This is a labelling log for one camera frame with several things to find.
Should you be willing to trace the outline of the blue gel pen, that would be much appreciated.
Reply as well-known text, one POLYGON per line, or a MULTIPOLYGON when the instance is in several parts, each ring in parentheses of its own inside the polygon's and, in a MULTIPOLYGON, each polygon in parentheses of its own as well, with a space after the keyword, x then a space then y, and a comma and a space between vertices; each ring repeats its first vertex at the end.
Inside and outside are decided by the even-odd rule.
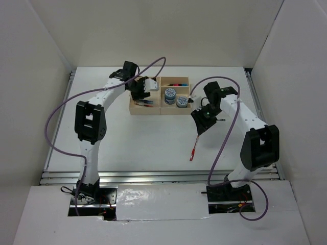
POLYGON ((138 101, 134 101, 135 103, 144 103, 144 104, 154 104, 153 101, 150 100, 138 100, 138 101))

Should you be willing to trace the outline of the red-orange gel pen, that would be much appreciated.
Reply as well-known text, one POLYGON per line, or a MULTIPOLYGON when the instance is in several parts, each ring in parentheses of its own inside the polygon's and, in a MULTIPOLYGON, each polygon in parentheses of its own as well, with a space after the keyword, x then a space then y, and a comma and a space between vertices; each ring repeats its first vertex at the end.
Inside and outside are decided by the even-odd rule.
POLYGON ((143 107, 154 107, 153 105, 149 105, 149 104, 142 104, 142 103, 135 103, 135 105, 138 105, 138 106, 143 106, 143 107))

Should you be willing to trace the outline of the blue tape roll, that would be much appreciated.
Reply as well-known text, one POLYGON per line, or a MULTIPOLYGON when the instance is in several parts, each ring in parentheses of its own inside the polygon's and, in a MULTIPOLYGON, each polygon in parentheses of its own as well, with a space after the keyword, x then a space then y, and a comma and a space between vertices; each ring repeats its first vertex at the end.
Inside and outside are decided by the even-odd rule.
POLYGON ((176 90, 174 88, 167 88, 164 92, 164 102, 168 105, 175 103, 176 90))
POLYGON ((189 98, 186 96, 179 96, 176 99, 176 106, 178 108, 187 108, 188 107, 188 100, 189 98))

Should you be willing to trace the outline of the red ballpoint pen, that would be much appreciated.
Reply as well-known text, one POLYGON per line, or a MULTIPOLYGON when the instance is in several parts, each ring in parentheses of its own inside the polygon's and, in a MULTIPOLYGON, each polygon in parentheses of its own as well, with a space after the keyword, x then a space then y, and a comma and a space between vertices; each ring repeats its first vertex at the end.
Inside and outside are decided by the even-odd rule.
POLYGON ((194 143, 194 146, 193 146, 193 149, 192 149, 192 151, 191 151, 191 155, 190 155, 190 159, 189 159, 189 161, 193 161, 193 159, 194 159, 194 156, 195 156, 195 151, 196 151, 196 147, 197 147, 197 143, 198 143, 198 141, 199 141, 199 135, 197 135, 197 137, 196 137, 196 140, 195 140, 195 143, 194 143))

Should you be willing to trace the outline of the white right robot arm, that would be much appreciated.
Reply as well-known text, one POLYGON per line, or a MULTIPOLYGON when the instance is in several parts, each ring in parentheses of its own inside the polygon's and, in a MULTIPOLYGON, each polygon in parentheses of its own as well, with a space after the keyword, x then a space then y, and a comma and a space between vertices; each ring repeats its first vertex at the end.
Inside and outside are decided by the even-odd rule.
POLYGON ((279 129, 259 119, 240 100, 238 89, 221 88, 217 82, 209 82, 203 90, 208 104, 191 113, 197 134, 202 135, 215 125, 218 114, 224 112, 232 119, 231 126, 238 127, 244 136, 240 163, 224 179, 225 198, 235 200, 249 180, 279 160, 279 129))

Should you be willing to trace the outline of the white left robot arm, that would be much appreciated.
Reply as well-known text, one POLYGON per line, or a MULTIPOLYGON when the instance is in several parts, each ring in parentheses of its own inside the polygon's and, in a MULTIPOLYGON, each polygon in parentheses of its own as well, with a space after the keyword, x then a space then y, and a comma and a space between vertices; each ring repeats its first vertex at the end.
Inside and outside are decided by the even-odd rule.
POLYGON ((77 181, 77 193, 90 204, 101 197, 98 156, 101 140, 107 132, 105 113, 114 100, 126 90, 134 100, 142 100, 157 91, 159 84, 156 77, 142 77, 136 72, 138 65, 124 62, 123 68, 110 74, 104 89, 88 101, 79 101, 75 112, 75 133, 80 141, 81 171, 77 181))

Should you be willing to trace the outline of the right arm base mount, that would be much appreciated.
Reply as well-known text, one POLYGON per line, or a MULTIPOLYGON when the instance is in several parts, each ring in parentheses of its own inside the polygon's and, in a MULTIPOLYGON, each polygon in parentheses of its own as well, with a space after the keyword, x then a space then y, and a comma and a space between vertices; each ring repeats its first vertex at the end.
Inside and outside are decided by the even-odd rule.
POLYGON ((254 212, 252 194, 248 184, 238 188, 226 184, 218 187, 207 186, 201 194, 207 196, 209 214, 237 213, 246 204, 243 211, 254 212))

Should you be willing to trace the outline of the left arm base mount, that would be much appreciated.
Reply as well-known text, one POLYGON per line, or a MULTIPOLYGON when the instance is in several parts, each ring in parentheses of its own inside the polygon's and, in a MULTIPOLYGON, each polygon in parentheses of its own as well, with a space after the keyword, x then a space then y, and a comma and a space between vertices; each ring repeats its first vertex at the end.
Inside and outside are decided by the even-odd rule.
POLYGON ((75 201, 75 188, 60 187, 60 191, 71 196, 68 216, 75 217, 76 209, 79 216, 99 216, 105 221, 116 220, 116 188, 101 188, 96 198, 80 193, 75 201))

